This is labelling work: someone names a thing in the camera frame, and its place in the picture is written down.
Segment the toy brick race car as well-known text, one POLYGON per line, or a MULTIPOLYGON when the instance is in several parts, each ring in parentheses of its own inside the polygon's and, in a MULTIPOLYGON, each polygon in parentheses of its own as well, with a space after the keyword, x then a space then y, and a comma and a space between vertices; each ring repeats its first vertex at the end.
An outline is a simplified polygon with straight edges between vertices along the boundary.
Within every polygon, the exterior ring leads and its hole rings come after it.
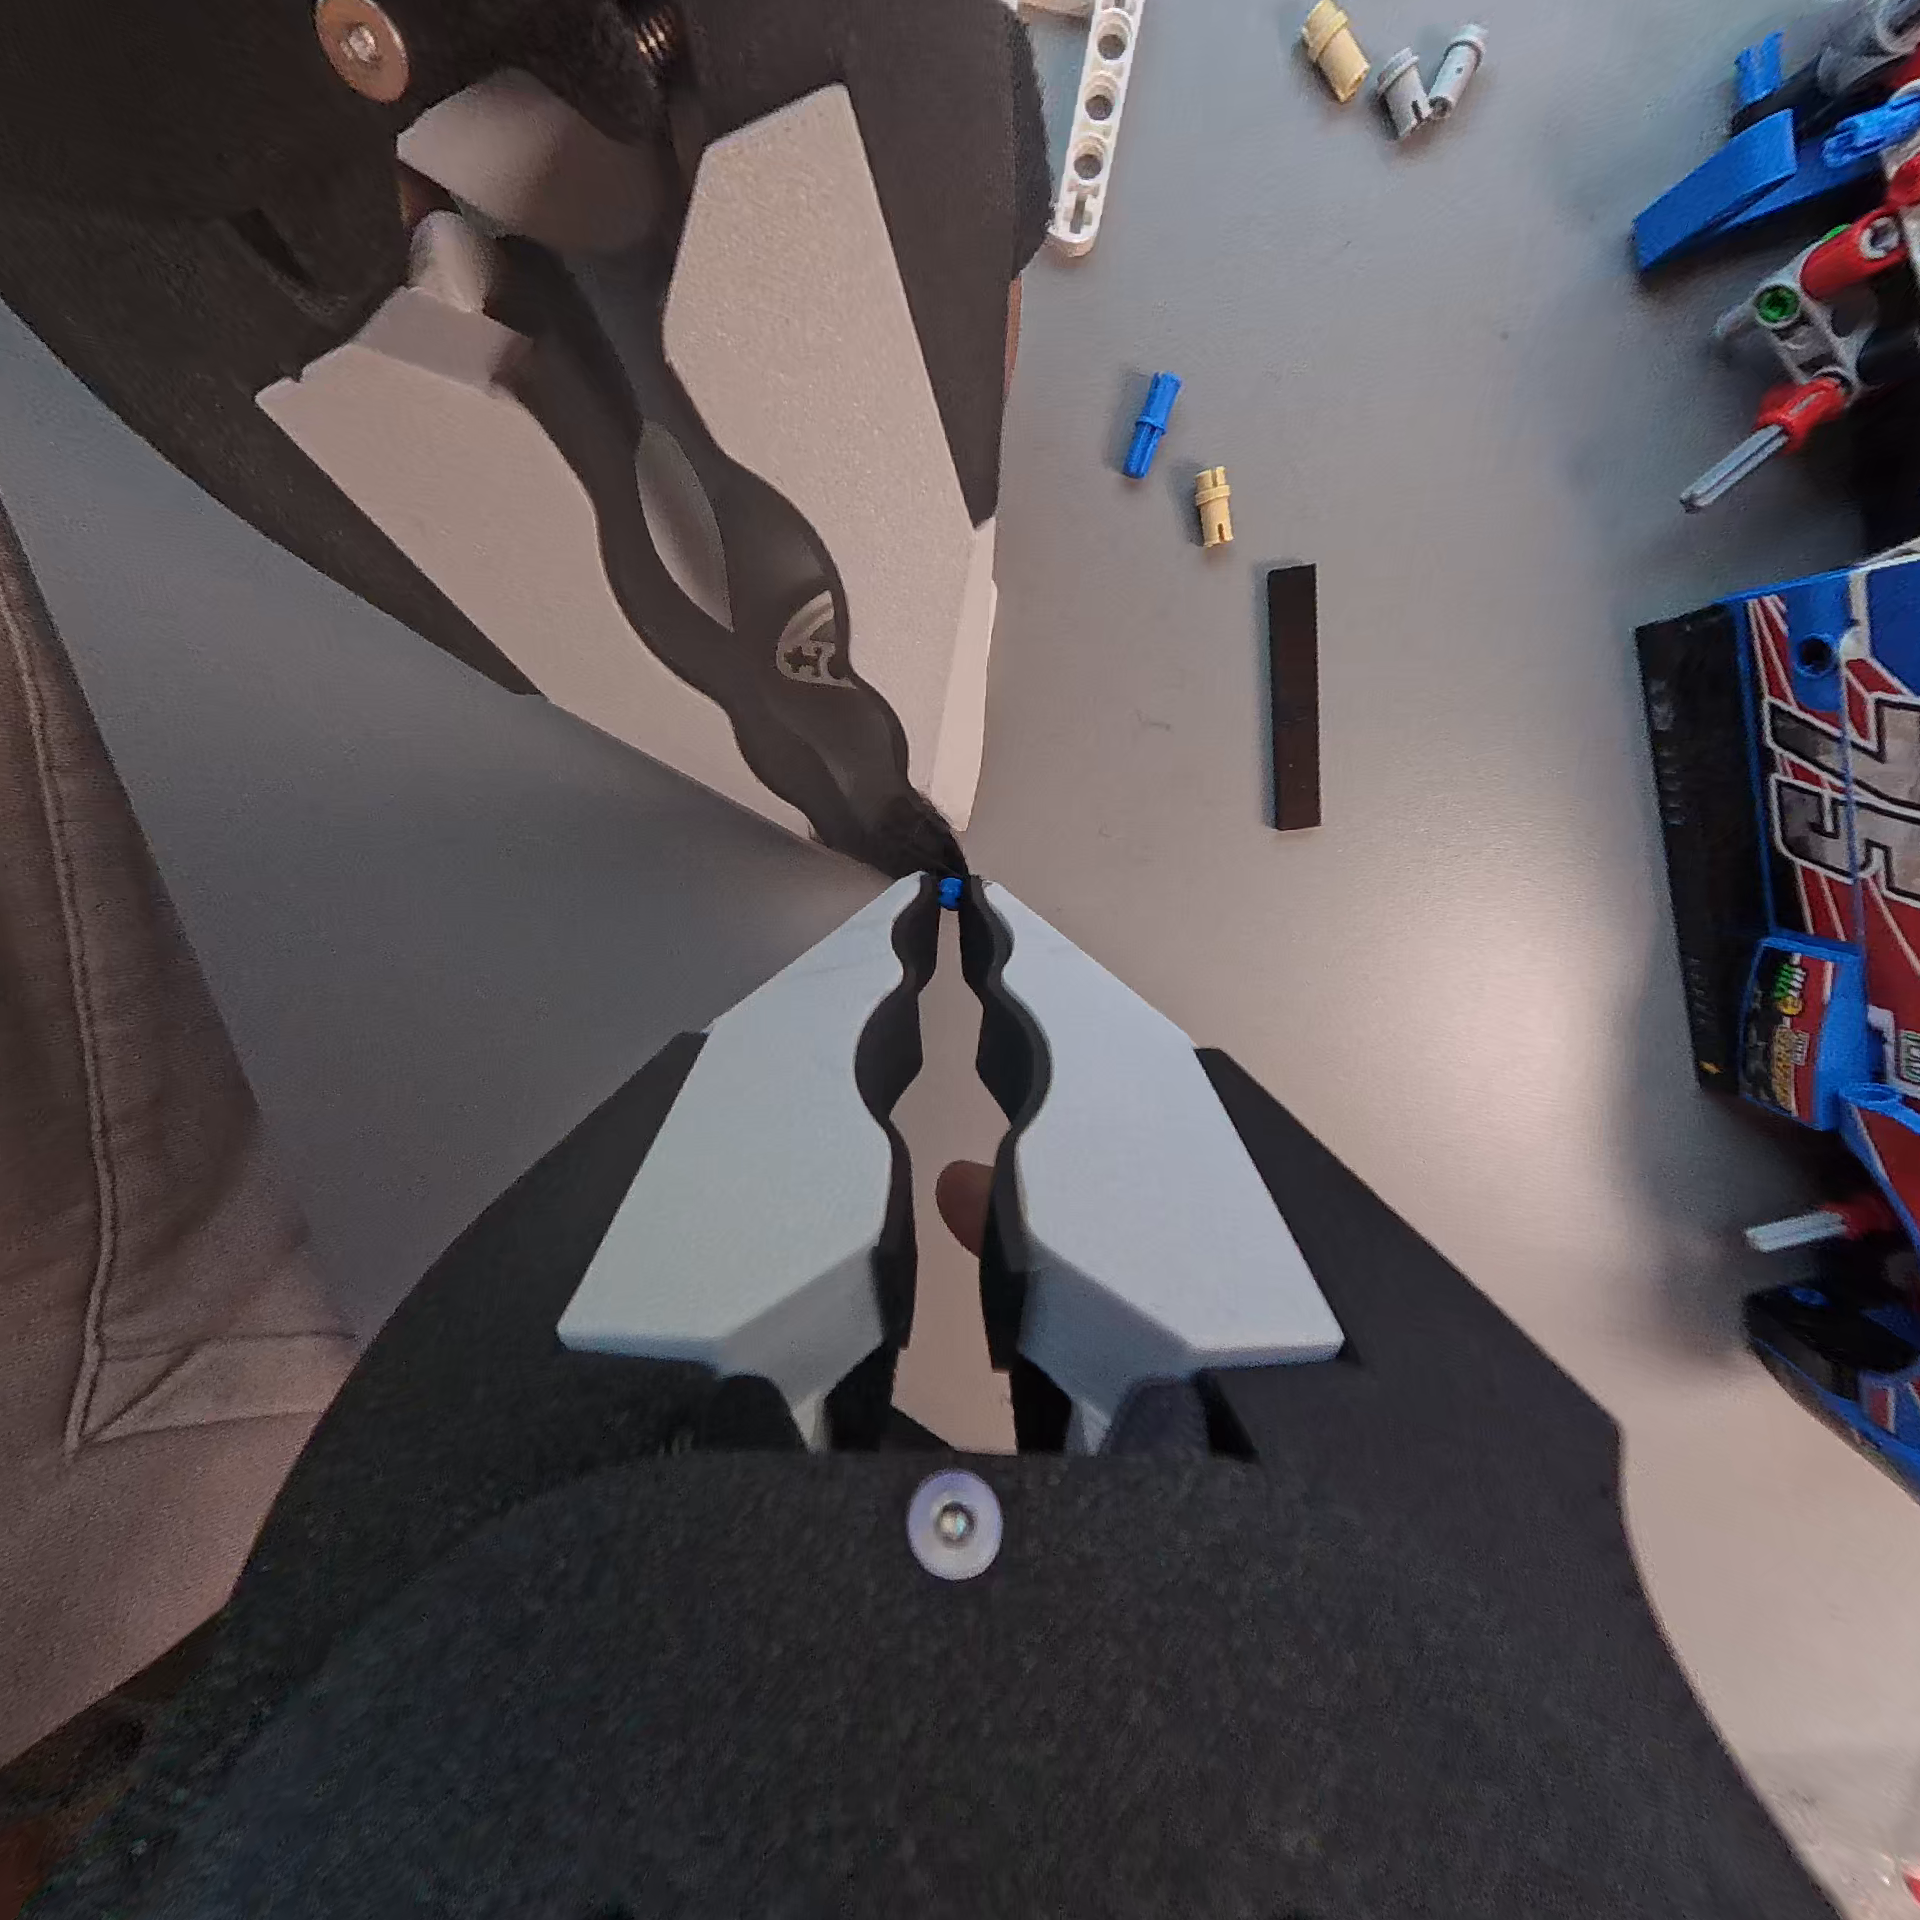
POLYGON ((1742 1232, 1814 1261, 1742 1300, 1742 1339, 1916 1495, 1916 2, 1839 2, 1796 67, 1781 36, 1745 45, 1725 147, 1634 219, 1634 260, 1831 203, 1718 323, 1768 386, 1680 505, 1856 421, 1871 553, 1651 620, 1634 653, 1695 1076, 1860 1164, 1742 1232))

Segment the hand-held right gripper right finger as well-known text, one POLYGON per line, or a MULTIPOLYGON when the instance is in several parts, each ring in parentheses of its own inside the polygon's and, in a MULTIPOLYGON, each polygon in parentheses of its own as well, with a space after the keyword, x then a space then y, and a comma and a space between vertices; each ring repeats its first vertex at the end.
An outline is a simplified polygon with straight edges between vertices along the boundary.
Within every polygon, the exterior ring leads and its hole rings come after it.
POLYGON ((955 894, 1005 1119, 978 1245, 1020 1452, 1096 1452, 1158 1382, 1327 1361, 1344 1331, 1189 1036, 1007 888, 955 894))

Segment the black flat tile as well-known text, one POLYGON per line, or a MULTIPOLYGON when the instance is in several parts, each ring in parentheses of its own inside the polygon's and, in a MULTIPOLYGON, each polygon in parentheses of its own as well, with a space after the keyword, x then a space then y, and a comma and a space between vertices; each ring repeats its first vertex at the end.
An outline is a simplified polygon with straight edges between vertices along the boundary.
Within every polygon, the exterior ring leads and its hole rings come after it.
POLYGON ((1322 690, 1314 566, 1277 566, 1263 576, 1270 827, 1322 827, 1322 690))

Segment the white curved panel piece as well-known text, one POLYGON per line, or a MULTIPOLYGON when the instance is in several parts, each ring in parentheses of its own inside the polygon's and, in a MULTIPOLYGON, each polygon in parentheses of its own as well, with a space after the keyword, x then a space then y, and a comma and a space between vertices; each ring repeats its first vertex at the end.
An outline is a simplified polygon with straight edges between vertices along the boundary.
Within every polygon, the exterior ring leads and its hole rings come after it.
POLYGON ((1020 2, 1020 9, 1082 25, 1082 59, 1047 223, 1052 250, 1082 256, 1100 234, 1113 185, 1143 2, 1020 2))

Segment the person's beige sweatshirt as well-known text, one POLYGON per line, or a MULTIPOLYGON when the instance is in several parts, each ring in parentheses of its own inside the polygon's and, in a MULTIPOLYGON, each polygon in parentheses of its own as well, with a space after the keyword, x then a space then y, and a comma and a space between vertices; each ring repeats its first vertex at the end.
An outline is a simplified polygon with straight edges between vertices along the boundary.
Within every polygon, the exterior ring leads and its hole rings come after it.
POLYGON ((3 1764, 213 1618, 353 1361, 3 519, 3 1764))

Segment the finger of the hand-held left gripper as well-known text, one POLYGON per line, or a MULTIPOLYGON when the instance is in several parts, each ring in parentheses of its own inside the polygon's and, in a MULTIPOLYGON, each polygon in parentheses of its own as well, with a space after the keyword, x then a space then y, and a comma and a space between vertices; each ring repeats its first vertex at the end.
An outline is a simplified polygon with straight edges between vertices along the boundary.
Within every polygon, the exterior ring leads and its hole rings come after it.
POLYGON ((710 443, 656 312, 631 374, 549 250, 433 207, 370 323, 257 409, 546 703, 881 875, 920 867, 884 705, 769 659, 823 548, 710 443))
MULTIPOLYGON (((823 83, 714 141, 662 307, 662 357, 710 443, 823 548, 854 690, 903 784, 971 824, 996 637, 996 519, 971 523, 881 216, 852 90, 823 83)), ((782 592, 785 615, 816 593, 782 592)))

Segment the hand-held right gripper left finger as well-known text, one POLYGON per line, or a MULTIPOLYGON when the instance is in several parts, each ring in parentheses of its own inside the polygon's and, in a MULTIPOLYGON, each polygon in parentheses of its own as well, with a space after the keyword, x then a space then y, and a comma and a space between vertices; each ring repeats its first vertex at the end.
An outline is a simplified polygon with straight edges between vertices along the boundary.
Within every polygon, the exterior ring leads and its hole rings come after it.
POLYGON ((580 1354, 760 1376, 813 1446, 879 1446, 916 1302, 911 1159, 940 881, 894 881, 697 1036, 558 1320, 580 1354))

